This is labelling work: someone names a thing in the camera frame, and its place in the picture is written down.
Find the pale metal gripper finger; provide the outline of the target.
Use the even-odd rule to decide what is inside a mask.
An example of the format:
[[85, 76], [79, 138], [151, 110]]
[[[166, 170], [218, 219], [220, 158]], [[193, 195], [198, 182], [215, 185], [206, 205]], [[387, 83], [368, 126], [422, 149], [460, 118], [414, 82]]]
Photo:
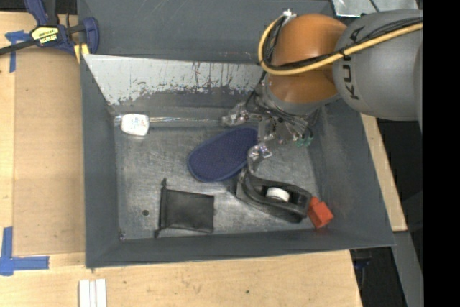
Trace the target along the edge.
[[251, 147], [247, 153], [247, 167], [250, 173], [256, 173], [260, 164], [271, 157], [272, 152], [264, 142]]
[[230, 109], [227, 115], [221, 117], [221, 125], [224, 127], [237, 127], [249, 121], [249, 112], [245, 103], [238, 103]]

